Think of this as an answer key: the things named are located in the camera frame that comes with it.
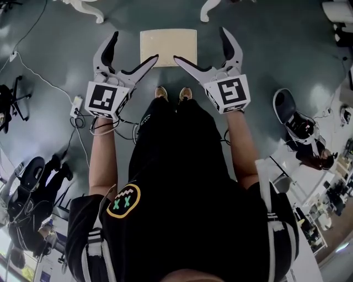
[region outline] forearm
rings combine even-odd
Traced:
[[[238,182],[247,189],[259,180],[255,165],[259,154],[244,114],[239,111],[227,113],[227,122],[234,173]]]
[[[98,118],[95,127],[111,123],[112,120]],[[113,128],[113,125],[106,125],[95,130],[95,134],[104,133]],[[105,195],[110,187],[117,184],[117,165],[115,153],[114,131],[93,138],[92,155],[89,169],[89,194]]]

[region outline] curved table leg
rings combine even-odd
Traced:
[[[216,7],[221,0],[207,0],[207,2],[204,4],[204,6],[201,9],[201,21],[204,23],[208,23],[210,21],[207,13],[209,10],[212,10],[214,7]]]
[[[97,24],[104,22],[104,15],[100,10],[82,2],[81,0],[71,1],[71,5],[81,13],[95,15],[97,17]]]

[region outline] yellow circle outline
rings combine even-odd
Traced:
[[[136,186],[135,184],[128,184],[128,185],[126,185],[123,189],[125,189],[126,187],[128,187],[128,186],[132,186],[132,187],[134,187],[135,189],[136,189],[136,191],[137,191],[137,199],[136,199],[136,201],[134,202],[134,204],[127,210],[127,212],[125,213],[125,214],[123,214],[123,215],[117,215],[117,214],[114,214],[114,213],[112,213],[110,210],[109,210],[109,208],[110,208],[110,205],[112,204],[112,202],[109,204],[109,206],[107,207],[107,209],[106,209],[106,211],[107,211],[107,213],[109,214],[109,215],[111,215],[111,216],[113,216],[114,218],[124,218],[125,216],[127,216],[128,215],[128,213],[130,212],[130,211],[132,211],[133,209],[134,209],[134,207],[139,203],[139,201],[140,201],[140,197],[141,197],[141,191],[140,191],[140,188],[138,187],[138,186]]]

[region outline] brown floor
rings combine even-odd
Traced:
[[[332,219],[333,229],[327,231],[321,230],[328,247],[322,249],[316,255],[316,261],[318,263],[330,255],[353,230],[353,198],[348,199],[341,216],[331,214],[330,217]]]

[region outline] smiley face patch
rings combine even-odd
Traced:
[[[106,209],[106,212],[115,218],[124,218],[134,209],[141,197],[139,187],[134,184],[126,185]]]

